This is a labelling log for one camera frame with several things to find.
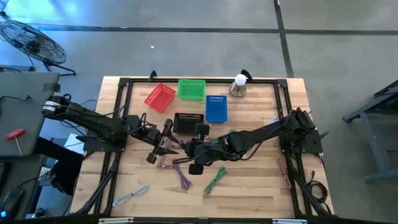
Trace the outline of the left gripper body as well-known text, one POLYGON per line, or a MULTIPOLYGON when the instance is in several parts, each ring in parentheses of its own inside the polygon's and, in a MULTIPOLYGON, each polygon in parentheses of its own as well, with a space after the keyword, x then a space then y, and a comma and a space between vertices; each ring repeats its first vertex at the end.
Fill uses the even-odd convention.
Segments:
POLYGON ((158 146, 163 138, 162 132, 157 128, 156 124, 146 124, 141 129, 141 140, 151 144, 153 146, 158 146))

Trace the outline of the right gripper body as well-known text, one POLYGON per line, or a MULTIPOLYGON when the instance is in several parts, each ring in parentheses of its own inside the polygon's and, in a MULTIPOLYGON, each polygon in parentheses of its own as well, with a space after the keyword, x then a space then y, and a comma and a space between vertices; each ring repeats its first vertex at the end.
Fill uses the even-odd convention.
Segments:
POLYGON ((194 161, 196 164, 212 164, 218 160, 218 145, 212 142, 204 142, 193 139, 183 145, 187 155, 186 161, 194 161))

